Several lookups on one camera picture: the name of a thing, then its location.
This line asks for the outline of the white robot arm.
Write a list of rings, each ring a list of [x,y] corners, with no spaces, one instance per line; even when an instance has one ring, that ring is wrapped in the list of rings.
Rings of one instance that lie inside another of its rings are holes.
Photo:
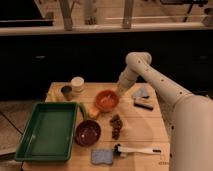
[[[169,171],[213,171],[213,100],[152,68],[148,52],[130,52],[125,61],[117,85],[120,96],[141,76],[172,107]]]

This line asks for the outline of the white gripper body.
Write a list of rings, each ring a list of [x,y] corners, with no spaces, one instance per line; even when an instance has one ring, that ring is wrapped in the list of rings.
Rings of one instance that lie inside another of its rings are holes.
[[[129,90],[136,82],[138,75],[130,69],[125,69],[119,76],[118,88]]]

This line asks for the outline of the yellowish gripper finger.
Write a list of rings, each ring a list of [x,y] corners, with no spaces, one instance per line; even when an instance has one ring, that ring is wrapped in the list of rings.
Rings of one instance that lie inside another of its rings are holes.
[[[124,94],[125,94],[125,90],[124,89],[120,89],[118,88],[116,91],[115,91],[116,95],[118,97],[122,97]]]

